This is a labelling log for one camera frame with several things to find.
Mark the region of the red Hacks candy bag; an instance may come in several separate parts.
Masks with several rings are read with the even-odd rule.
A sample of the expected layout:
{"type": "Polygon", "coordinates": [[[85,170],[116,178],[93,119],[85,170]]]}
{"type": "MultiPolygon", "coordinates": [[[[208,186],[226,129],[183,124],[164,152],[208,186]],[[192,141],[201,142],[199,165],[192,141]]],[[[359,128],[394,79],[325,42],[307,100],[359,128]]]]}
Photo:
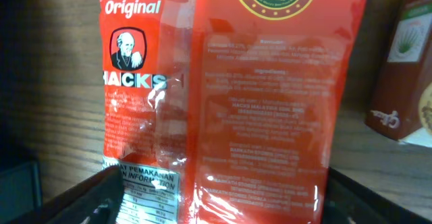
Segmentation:
{"type": "Polygon", "coordinates": [[[99,0],[118,223],[320,223],[367,0],[99,0]]]}

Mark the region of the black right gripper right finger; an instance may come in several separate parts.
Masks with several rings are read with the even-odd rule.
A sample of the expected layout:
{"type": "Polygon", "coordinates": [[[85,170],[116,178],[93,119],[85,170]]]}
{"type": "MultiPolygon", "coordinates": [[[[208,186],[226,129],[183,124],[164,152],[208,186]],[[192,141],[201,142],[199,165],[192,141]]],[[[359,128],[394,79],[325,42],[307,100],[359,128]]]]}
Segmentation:
{"type": "Polygon", "coordinates": [[[322,224],[431,224],[431,221],[378,195],[331,168],[322,224]]]}

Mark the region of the brown Pocky box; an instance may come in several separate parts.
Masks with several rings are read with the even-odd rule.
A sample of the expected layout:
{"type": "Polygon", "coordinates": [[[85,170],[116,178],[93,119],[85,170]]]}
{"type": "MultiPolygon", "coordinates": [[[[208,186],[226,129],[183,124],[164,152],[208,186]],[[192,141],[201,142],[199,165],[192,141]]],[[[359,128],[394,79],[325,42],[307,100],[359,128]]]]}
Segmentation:
{"type": "Polygon", "coordinates": [[[365,123],[392,140],[431,147],[431,0],[403,0],[365,123]]]}

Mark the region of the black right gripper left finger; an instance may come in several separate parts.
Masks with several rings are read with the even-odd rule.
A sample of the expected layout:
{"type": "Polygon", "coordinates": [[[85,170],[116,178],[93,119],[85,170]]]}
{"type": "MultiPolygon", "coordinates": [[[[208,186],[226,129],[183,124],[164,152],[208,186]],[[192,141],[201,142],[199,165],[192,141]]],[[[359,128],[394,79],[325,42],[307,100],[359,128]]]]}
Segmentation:
{"type": "Polygon", "coordinates": [[[115,224],[124,196],[120,167],[110,166],[11,221],[12,224],[115,224]]]}

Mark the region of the dark green box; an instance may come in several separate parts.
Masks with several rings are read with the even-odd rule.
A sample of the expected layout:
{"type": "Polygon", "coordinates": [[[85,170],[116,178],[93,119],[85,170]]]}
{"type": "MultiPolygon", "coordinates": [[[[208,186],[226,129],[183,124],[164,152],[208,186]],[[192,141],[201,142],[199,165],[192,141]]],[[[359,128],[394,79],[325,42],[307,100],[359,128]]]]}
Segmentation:
{"type": "Polygon", "coordinates": [[[8,223],[43,203],[36,161],[1,161],[1,223],[8,223]]]}

